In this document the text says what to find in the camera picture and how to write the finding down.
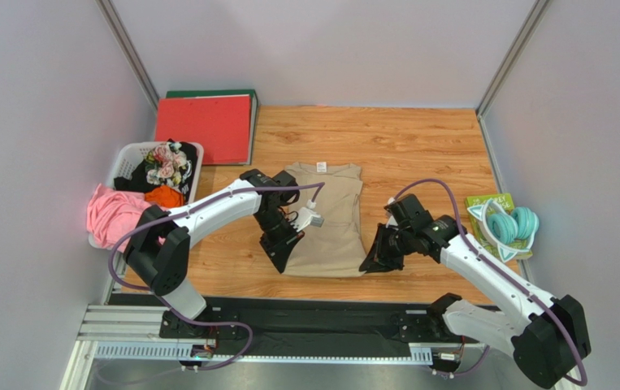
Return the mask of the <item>beige t-shirt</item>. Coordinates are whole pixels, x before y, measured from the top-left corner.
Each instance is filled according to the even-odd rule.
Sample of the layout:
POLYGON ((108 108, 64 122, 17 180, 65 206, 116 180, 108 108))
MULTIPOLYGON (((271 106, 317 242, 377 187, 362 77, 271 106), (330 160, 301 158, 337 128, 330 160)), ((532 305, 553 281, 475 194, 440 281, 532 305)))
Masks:
POLYGON ((283 274, 317 278, 362 276, 359 268, 366 258, 360 221, 362 168, 353 163, 295 162, 285 170, 299 185, 325 185, 314 200, 323 225, 304 230, 305 236, 291 252, 283 274))

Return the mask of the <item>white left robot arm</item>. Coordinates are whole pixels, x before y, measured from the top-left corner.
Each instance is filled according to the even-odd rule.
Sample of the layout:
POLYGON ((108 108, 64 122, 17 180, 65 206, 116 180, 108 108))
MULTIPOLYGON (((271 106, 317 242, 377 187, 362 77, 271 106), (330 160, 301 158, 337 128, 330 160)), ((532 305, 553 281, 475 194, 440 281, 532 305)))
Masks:
POLYGON ((264 253, 278 272, 284 272, 305 228, 322 220, 312 207, 293 216, 285 213, 302 190, 286 171, 270 177, 250 170, 200 201, 169 211, 151 206, 141 214, 135 229, 121 238, 127 245, 124 260, 167 306, 164 331, 193 338, 239 337, 239 320, 216 316, 188 279, 189 251, 220 228, 252 216, 262 231, 264 253))

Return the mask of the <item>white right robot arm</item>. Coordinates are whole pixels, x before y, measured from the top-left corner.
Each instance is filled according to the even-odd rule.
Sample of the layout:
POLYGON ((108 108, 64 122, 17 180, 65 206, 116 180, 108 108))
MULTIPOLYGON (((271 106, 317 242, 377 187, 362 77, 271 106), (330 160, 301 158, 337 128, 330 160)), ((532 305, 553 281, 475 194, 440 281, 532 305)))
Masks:
POLYGON ((384 209, 362 267, 396 266, 422 254, 471 282, 497 307, 479 308, 448 293, 434 302, 434 316, 448 332, 480 341, 512 357, 536 386, 550 389, 572 370, 577 385, 587 382, 583 359, 591 352, 584 308, 570 295, 557 298, 496 260, 466 232, 457 218, 434 219, 419 199, 407 194, 384 209))

